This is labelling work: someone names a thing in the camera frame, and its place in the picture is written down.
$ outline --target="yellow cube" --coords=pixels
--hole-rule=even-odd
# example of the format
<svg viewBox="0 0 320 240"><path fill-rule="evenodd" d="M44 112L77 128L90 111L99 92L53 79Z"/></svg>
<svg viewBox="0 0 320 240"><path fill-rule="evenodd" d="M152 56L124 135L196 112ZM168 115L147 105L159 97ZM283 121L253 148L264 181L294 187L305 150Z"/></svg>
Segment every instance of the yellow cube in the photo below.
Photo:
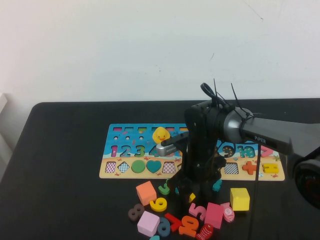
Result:
<svg viewBox="0 0 320 240"><path fill-rule="evenodd" d="M246 188L231 188L230 203L233 211L248 211L250 196Z"/></svg>

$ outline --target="green number 2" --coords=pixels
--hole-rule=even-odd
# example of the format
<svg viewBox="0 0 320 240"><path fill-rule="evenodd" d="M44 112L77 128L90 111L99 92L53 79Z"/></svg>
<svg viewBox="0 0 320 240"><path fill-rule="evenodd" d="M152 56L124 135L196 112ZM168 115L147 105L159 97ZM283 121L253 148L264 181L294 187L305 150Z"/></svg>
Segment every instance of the green number 2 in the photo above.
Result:
<svg viewBox="0 0 320 240"><path fill-rule="evenodd" d="M140 158L140 157L143 157L146 153L145 153L145 147L142 146L142 145L138 145L136 146L136 149L137 149L137 153L134 155L135 157L137 158Z"/></svg>

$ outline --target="orange plus sign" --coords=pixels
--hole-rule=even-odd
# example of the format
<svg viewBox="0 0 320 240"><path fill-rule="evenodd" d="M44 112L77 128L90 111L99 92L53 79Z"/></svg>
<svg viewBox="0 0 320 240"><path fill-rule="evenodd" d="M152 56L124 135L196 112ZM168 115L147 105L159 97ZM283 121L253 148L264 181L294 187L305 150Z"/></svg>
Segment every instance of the orange plus sign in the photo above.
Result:
<svg viewBox="0 0 320 240"><path fill-rule="evenodd" d="M247 171L249 175L254 174L257 171L257 165L252 165L251 161L247 161L245 165L242 166L242 170Z"/></svg>

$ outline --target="printed fish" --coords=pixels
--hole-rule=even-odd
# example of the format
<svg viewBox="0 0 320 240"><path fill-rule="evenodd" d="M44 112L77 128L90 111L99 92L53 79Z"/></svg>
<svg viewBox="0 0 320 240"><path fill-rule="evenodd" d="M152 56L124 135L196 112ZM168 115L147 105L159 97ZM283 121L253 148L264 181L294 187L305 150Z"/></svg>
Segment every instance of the printed fish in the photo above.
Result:
<svg viewBox="0 0 320 240"><path fill-rule="evenodd" d="M197 235L195 235L195 238L198 240L207 240L212 236L213 233L214 227L206 223L205 225L203 225L200 232Z"/></svg>
<svg viewBox="0 0 320 240"><path fill-rule="evenodd" d="M223 218L228 223L231 223L235 219L235 212L230 207L230 202L221 204L223 207Z"/></svg>

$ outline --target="small yellow block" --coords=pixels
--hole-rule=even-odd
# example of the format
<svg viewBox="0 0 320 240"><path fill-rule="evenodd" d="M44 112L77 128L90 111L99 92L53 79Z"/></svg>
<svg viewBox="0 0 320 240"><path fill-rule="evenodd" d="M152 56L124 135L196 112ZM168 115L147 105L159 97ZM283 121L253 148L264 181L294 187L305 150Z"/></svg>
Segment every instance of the small yellow block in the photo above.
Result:
<svg viewBox="0 0 320 240"><path fill-rule="evenodd" d="M266 174L278 174L279 173L279 168L278 164L276 163L265 163L262 165L263 171Z"/></svg>
<svg viewBox="0 0 320 240"><path fill-rule="evenodd" d="M189 203L191 203L193 200L195 200L196 195L194 193L191 193L189 196Z"/></svg>
<svg viewBox="0 0 320 240"><path fill-rule="evenodd" d="M248 211L250 196L246 188L231 188L230 203L233 211Z"/></svg>

